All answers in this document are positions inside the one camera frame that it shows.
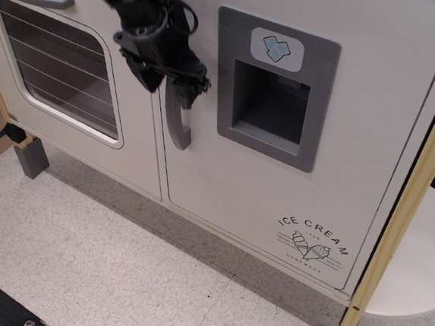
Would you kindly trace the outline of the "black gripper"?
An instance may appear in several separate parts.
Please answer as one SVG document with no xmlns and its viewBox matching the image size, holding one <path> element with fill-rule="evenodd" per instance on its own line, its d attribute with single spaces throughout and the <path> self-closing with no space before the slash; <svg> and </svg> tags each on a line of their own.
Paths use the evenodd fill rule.
<svg viewBox="0 0 435 326">
<path fill-rule="evenodd" d="M 182 109 L 191 109 L 196 98 L 208 90 L 206 66 L 191 50 L 186 36 L 171 30 L 148 33 L 140 27 L 118 31 L 113 39 L 132 74 L 149 92 L 153 93 L 165 76 L 174 78 L 176 99 Z"/>
</svg>

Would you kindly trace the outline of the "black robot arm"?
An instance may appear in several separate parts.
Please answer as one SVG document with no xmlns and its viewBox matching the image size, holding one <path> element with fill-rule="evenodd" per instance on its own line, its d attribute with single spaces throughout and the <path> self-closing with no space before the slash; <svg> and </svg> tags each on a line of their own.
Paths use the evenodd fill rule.
<svg viewBox="0 0 435 326">
<path fill-rule="evenodd" d="M 199 23 L 188 22 L 190 6 L 182 0 L 104 1 L 120 17 L 113 38 L 134 76 L 151 92 L 168 77 L 177 101 L 190 109 L 210 86 L 206 66 L 188 44 Z"/>
</svg>

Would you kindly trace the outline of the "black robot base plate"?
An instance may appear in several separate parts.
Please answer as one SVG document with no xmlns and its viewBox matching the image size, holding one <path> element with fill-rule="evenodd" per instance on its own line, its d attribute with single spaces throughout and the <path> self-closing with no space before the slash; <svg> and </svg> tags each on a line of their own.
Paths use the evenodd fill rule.
<svg viewBox="0 0 435 326">
<path fill-rule="evenodd" d="M 0 326 L 50 326 L 0 289 Z"/>
</svg>

